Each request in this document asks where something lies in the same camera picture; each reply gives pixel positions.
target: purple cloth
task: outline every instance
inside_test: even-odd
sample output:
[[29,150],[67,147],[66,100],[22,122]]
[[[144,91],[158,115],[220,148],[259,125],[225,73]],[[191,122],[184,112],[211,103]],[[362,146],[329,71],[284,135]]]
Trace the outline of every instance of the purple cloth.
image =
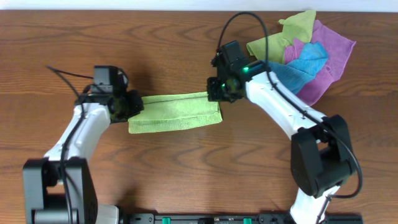
[[[310,106],[321,98],[330,84],[341,78],[356,43],[325,27],[319,20],[316,20],[313,25],[311,43],[315,42],[322,44],[329,54],[329,59],[316,77],[297,93],[297,97]],[[285,48],[285,63],[298,58],[303,47],[304,43],[295,39],[292,46]]]

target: wooden tabletop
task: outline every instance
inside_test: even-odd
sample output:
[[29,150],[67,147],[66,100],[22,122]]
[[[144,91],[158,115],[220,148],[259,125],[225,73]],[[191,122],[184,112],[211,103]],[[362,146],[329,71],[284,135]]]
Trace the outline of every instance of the wooden tabletop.
[[[75,96],[44,66],[92,75],[122,67],[143,96],[205,91],[209,61],[232,12],[1,11],[0,222],[24,222],[22,166],[41,158],[67,127]],[[270,33],[295,12],[261,12]],[[347,121],[364,173],[361,194],[328,212],[361,213],[366,223],[398,222],[398,14],[319,12],[317,19],[357,41],[342,79],[315,104]],[[262,37],[250,17],[224,42]],[[79,89],[91,80],[68,77]],[[288,210],[297,186],[290,141],[247,100],[222,103],[224,121],[186,131],[102,135],[90,161],[100,202],[130,212],[258,213]],[[339,191],[356,187],[356,176]]]

